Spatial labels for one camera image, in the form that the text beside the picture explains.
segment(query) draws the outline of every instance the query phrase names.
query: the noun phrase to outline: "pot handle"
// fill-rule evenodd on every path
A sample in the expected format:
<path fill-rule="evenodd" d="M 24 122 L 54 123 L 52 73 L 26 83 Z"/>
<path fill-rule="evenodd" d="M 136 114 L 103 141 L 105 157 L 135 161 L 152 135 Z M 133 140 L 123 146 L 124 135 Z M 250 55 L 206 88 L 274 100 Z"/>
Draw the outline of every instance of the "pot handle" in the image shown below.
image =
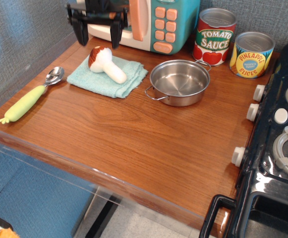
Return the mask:
<path fill-rule="evenodd" d="M 195 63 L 205 63 L 208 67 L 210 67 L 209 70 L 208 70 L 208 72 L 209 72 L 209 71 L 211 70 L 211 68 L 212 68 L 209 63 L 207 63 L 207 62 L 205 62 L 205 61 L 203 61 L 203 60 L 196 60 Z"/>
<path fill-rule="evenodd" d="M 149 89 L 151 89 L 151 87 L 153 87 L 153 86 L 151 85 L 149 88 L 147 88 L 147 89 L 145 90 L 145 93 L 146 93 L 147 97 L 149 97 L 149 98 L 151 98 L 151 99 L 153 99 L 153 100 L 156 100 L 156 101 L 159 101 L 159 100 L 161 100 L 161 99 L 165 99 L 165 98 L 169 97 L 169 96 L 164 96 L 164 97 L 161 97 L 161 98 L 153 98 L 153 97 L 149 96 L 148 93 L 147 93 L 147 91 L 148 91 Z"/>

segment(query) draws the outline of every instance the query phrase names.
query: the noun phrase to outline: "metal spoon bowl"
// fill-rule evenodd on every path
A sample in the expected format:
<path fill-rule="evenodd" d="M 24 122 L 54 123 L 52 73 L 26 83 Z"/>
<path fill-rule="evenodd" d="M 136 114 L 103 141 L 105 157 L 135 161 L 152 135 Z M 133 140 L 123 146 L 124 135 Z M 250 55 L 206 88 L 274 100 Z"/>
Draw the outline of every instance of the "metal spoon bowl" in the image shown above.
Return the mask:
<path fill-rule="evenodd" d="M 60 82 L 64 76 L 64 69 L 60 66 L 53 68 L 46 76 L 46 82 L 44 86 L 54 85 Z"/>

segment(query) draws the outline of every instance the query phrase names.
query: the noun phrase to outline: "yellow spoon handle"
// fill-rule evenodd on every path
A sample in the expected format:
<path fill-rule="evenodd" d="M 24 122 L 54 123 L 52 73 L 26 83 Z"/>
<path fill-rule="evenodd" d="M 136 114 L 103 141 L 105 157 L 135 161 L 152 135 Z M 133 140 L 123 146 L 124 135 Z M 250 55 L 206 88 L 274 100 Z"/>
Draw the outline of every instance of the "yellow spoon handle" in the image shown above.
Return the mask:
<path fill-rule="evenodd" d="M 20 119 L 37 102 L 45 89 L 44 85 L 40 85 L 28 92 L 25 96 L 19 99 L 17 103 L 11 106 L 10 109 L 8 109 L 4 114 L 4 118 L 0 119 L 0 122 L 5 124 Z"/>

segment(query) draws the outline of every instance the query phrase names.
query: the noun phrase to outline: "stainless steel pot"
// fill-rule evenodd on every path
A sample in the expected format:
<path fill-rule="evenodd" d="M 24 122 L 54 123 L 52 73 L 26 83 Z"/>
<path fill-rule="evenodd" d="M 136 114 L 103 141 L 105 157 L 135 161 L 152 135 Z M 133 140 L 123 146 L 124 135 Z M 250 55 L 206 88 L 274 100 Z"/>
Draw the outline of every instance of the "stainless steel pot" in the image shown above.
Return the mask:
<path fill-rule="evenodd" d="M 170 106 L 185 107 L 201 100 L 210 76 L 197 61 L 175 59 L 157 65 L 150 74 L 150 82 L 152 86 L 145 90 L 149 98 Z M 148 94 L 151 88 L 155 98 Z"/>

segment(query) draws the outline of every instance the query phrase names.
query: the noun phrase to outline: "toy mushroom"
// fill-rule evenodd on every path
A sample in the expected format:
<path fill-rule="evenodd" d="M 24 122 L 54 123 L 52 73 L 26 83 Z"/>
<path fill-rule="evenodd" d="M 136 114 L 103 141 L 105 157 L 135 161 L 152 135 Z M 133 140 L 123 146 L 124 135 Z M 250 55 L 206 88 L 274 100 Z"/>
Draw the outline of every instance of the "toy mushroom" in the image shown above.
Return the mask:
<path fill-rule="evenodd" d="M 90 53 L 88 65 L 92 72 L 105 72 L 116 83 L 122 84 L 127 79 L 123 70 L 113 63 L 112 51 L 107 47 L 95 47 Z"/>

